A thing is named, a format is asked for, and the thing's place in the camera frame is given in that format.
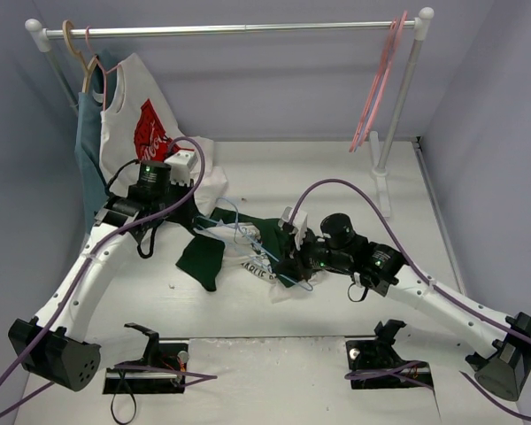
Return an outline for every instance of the metal rod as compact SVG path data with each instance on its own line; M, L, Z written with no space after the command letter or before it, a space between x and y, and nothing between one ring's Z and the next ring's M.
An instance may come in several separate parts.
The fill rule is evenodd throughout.
M397 124L399 123L401 112L404 109L405 99L407 98L407 92L409 91L409 85L411 84L413 73L415 72L415 66L417 65L417 59L419 58L422 45L423 40L413 40L411 53L409 53L407 65L405 66L404 78L401 81L401 87L399 88L399 94L397 95L396 106L393 109L391 123L389 124L388 135L386 136L386 141L383 144L383 148L381 148L380 161L376 167L377 171L385 171L386 163L388 162L389 151L391 151L391 144L393 143L393 137L396 135Z
M302 31L316 29L387 29L391 21L335 22L310 24L262 24L262 25L206 25L197 27L138 27L138 28L91 28L88 38L157 37L163 35L223 35L273 31ZM415 28L415 20L405 21L404 27ZM84 29L72 29L73 38L85 38ZM49 40L63 39L60 29L46 29Z
M55 53L53 53L53 50L49 50L44 53L48 59L48 62L51 65L51 68L53 69L53 73L55 74L55 76L57 77L59 81L59 84L61 85L61 89L63 89L65 96L67 96L67 99L69 100L69 105L71 105L71 107L73 108L74 113L77 116L79 116L79 106L78 106L79 102L77 101L76 96L71 90L69 81L67 81L65 74L63 73L63 70L61 69L61 66L59 66L59 63L57 62Z

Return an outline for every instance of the white rack post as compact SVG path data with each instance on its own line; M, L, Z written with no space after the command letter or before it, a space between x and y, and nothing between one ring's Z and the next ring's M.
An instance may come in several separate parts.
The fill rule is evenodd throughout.
M404 77L401 83L399 94L397 95L396 105L393 116L389 125L388 135L385 143L381 146L378 134L370 133L370 146L372 149L372 176L375 179L378 198L380 201L381 212L384 217L391 215L391 203L389 202L388 193L388 170L386 162L388 160L391 144L396 134L397 123L401 117L405 99L409 91L412 76L415 71L415 65L419 57L421 45L427 36L428 27L435 12L430 7L425 7L419 12L419 16L414 20L407 20L404 23L405 28L414 28L415 37L409 59L404 70ZM259 33L259 32L279 32L279 31L312 31L312 30L352 30L352 29L389 29L391 21L372 21L372 22L335 22L335 23L303 23L303 24L260 24L260 25L207 25L196 27L137 27L137 28L91 28L88 31L89 38L121 38L121 37L157 37L157 36L184 36L184 35L228 35L240 33ZM69 103L75 112L77 110L77 98L71 86L67 81L63 70L58 64L55 53L51 49L50 40L62 40L63 30L43 28L42 24L36 19L26 21L26 29L32 35L37 44L37 48L45 53L50 62L53 72L57 76L61 88L65 92ZM72 29L70 35L72 38L85 38L85 29Z

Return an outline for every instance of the gray backdrop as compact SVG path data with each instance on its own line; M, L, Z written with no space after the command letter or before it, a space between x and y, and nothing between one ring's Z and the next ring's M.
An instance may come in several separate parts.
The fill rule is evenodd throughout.
M83 232L76 119L24 29L35 8L12 3L0 0L0 374L15 357L8 329L50 297ZM21 398L26 379L19 368L4 385L0 411Z
M531 314L531 1L496 0L422 145L470 294Z
M35 0L47 26L153 27L386 20L424 6L435 19L399 135L421 135L492 1L474 0ZM136 51L181 129L214 139L351 139L377 70L385 30L97 40L121 58ZM375 128L387 130L413 32L406 31ZM63 42L58 42L65 51ZM75 88L81 71L73 58Z

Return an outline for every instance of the green cloth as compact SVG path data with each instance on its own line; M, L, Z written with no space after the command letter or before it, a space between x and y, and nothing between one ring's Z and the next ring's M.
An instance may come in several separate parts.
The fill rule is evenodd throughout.
M225 224L236 222L236 212L216 208L210 217L215 221L223 221ZM275 258L281 259L289 249L290 236L279 227L279 219L259 219L249 215L240 214L238 221L251 223L259 230L260 242L263 247L271 252ZM197 220L196 224L203 228L214 227L213 223L206 220ZM197 279L203 288L210 292L216 290L216 276L222 267L224 256L224 243L211 237L196 235L183 251L183 255L176 266L194 279ZM272 267L277 261L270 259ZM287 279L279 278L285 287L293 286Z

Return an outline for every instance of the hanging clothes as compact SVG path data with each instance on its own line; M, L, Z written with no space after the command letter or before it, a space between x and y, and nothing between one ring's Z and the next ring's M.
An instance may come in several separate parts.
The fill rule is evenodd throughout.
M104 67L111 68L118 61L103 50L98 59ZM100 168L100 133L103 93L106 91L106 103L110 104L116 89L116 74L109 74L106 88L99 68L93 71L88 93L79 93L79 118L74 155L81 171L82 200L84 206L85 228L89 233L95 223L95 215L106 202L105 180Z
M163 93L138 55L134 53L120 62L116 74L114 98L101 113L100 167L107 181L131 159L163 161L170 143L167 138L173 140L184 135ZM224 194L227 178L222 168L213 166L214 141L193 138L203 148L206 159L204 179L195 193L195 203L202 214L208 214L216 199ZM187 142L179 142L179 147L193 149ZM124 197L128 186L136 182L138 169L139 166L124 169L112 191ZM199 172L200 159L191 177L196 179Z

